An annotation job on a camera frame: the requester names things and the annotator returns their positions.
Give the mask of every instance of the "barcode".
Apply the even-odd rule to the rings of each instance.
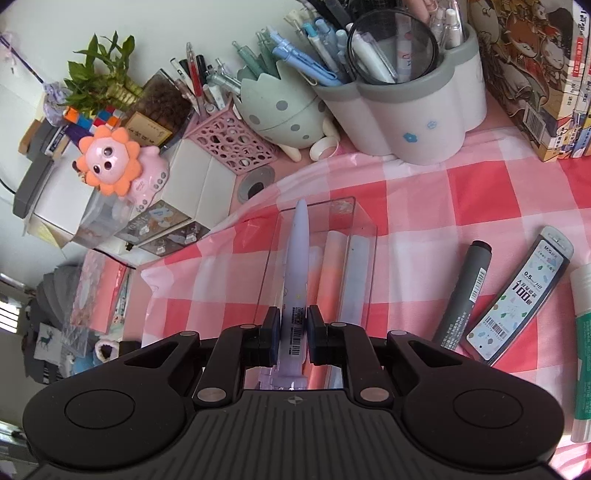
[[[491,328],[499,334],[499,336],[501,337],[501,339],[504,339],[507,336],[506,331],[503,330],[503,328],[497,323],[495,322],[492,318],[488,317],[486,319],[486,322],[488,323],[488,325],[491,326]]]
[[[476,303],[476,299],[480,294],[480,289],[482,288],[482,283],[484,282],[484,277],[486,277],[486,270],[481,268],[478,272],[478,276],[476,277],[476,283],[474,283],[474,288],[472,289],[472,293],[470,293],[470,301],[472,303]]]
[[[542,134],[544,133],[544,121],[540,114],[536,112],[529,103],[525,104],[525,114],[523,116],[523,124],[527,130],[531,132],[536,141],[542,141]]]
[[[301,346],[301,327],[292,327],[290,333],[290,355],[299,355]]]

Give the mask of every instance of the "comic book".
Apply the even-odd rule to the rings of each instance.
[[[581,82],[581,90],[577,104],[574,107],[573,119],[571,120],[571,137],[570,140],[560,150],[559,158],[570,158],[575,156],[575,152],[583,154],[584,147],[582,142],[585,141],[587,135],[582,136],[587,114],[589,112],[589,104],[591,103],[591,41],[587,45],[587,57],[585,61],[585,68],[583,71],[583,81]]]
[[[589,15],[573,0],[467,0],[489,91],[542,161],[568,156],[587,110],[575,114]]]

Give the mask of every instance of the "box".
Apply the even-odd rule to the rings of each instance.
[[[228,216],[236,175],[191,140],[181,140],[163,154],[170,176],[152,205],[134,217],[115,236],[132,245],[171,252],[169,242],[153,240],[197,222],[209,231]]]

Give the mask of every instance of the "metal screw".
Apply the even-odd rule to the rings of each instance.
[[[208,403],[217,402],[226,398],[226,392],[218,387],[207,387],[199,390],[197,398]]]
[[[364,388],[359,394],[365,401],[380,402],[390,398],[390,393],[381,387]]]

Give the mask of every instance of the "barcode sticker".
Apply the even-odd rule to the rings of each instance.
[[[306,319],[306,309],[295,307],[292,311],[292,324],[290,332],[290,355],[299,356],[301,352],[301,337],[304,333],[303,325]]]
[[[492,318],[488,317],[486,319],[486,323],[496,332],[498,333],[499,337],[501,337],[501,340],[505,339],[505,337],[507,336],[507,332],[503,330],[503,328],[501,327],[501,325],[499,325],[498,323],[496,323]]]
[[[290,355],[299,355],[301,347],[301,327],[292,327],[290,335]]]
[[[527,130],[534,136],[535,140],[540,143],[544,133],[544,121],[538,112],[536,112],[529,103],[525,104],[525,114],[523,116],[523,124]]]
[[[486,277],[486,270],[481,268],[478,272],[478,276],[476,277],[476,282],[474,283],[474,288],[472,289],[472,293],[470,293],[470,301],[472,303],[476,303],[476,299],[478,295],[480,295],[480,289],[482,288],[482,284],[484,283],[484,278]]]

